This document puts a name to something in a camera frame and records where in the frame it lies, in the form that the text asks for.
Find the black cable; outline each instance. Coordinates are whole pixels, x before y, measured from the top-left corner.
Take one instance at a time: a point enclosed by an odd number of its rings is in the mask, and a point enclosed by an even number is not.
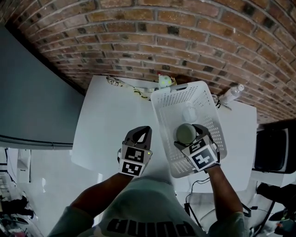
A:
[[[289,206],[289,204],[290,204],[290,202],[293,200],[293,198],[295,198],[296,197],[296,194],[289,200],[289,202],[288,202],[288,204],[287,204],[287,206]]]
[[[197,219],[197,217],[196,217],[196,215],[194,214],[194,212],[193,212],[193,209],[191,208],[191,206],[189,205],[189,208],[190,208],[190,210],[191,210],[191,212],[192,212],[192,214],[193,214],[193,217],[194,217],[194,219],[196,220],[196,223],[198,224],[198,226],[204,231],[204,229],[203,229],[203,227],[202,227],[202,225],[199,223],[199,221],[198,221],[198,219]]]
[[[272,211],[275,203],[276,203],[275,201],[272,201],[272,204],[271,204],[271,206],[270,206],[270,208],[269,208],[269,210],[267,212],[267,215],[265,216],[264,220],[262,221],[261,224],[259,224],[258,226],[256,226],[254,228],[254,237],[256,237],[259,233],[261,233],[261,231],[262,231],[265,223],[267,222],[267,220],[269,218],[269,214],[271,213],[271,211]]]
[[[266,211],[266,210],[259,209],[257,206],[252,206],[250,209],[251,209],[251,210],[260,210],[260,211],[264,211],[264,212],[266,212],[266,213],[269,213],[269,212]]]
[[[258,210],[268,213],[268,211],[266,211],[266,210],[262,210],[262,209],[259,209],[259,208],[258,208]]]
[[[207,178],[207,179],[205,179],[205,180],[196,180],[193,184],[192,184],[192,186],[191,186],[191,191],[190,191],[190,194],[188,194],[187,196],[186,196],[186,198],[185,198],[185,203],[187,203],[187,198],[193,193],[193,185],[195,184],[195,183],[198,183],[198,184],[205,184],[205,183],[207,183],[207,182],[209,182],[210,181],[210,178]]]

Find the water bottle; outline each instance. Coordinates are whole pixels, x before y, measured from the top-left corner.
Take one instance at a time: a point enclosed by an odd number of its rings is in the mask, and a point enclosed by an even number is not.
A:
[[[228,104],[229,102],[239,98],[241,96],[241,92],[245,89],[245,87],[241,84],[231,87],[225,94],[220,96],[220,102],[223,104]]]

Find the person's arm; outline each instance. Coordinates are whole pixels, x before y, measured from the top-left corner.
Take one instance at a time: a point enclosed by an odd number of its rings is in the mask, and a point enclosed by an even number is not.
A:
[[[83,191],[70,206],[83,210],[95,218],[111,204],[132,179],[133,176],[117,173]]]
[[[231,187],[220,166],[207,170],[214,192],[216,216],[218,221],[224,220],[235,212],[243,212],[241,201]]]
[[[48,236],[73,237],[90,229],[94,217],[103,212],[132,179],[132,176],[118,173],[83,191],[66,207]]]

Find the black chair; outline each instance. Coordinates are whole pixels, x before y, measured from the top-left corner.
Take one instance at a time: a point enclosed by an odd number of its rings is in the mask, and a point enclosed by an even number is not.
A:
[[[296,119],[260,125],[252,170],[282,174],[296,171]]]

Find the clutter on table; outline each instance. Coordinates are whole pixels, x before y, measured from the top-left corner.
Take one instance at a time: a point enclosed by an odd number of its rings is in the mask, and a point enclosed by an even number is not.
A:
[[[107,76],[107,81],[109,84],[116,86],[116,87],[123,87],[123,88],[128,88],[133,91],[133,93],[139,95],[142,99],[144,100],[151,100],[150,96],[153,91],[156,91],[161,88],[166,88],[166,87],[171,87],[171,86],[176,86],[176,80],[175,78],[167,75],[161,75],[160,73],[158,74],[158,87],[155,88],[141,88],[141,87],[133,87],[122,80],[115,78],[113,76]]]

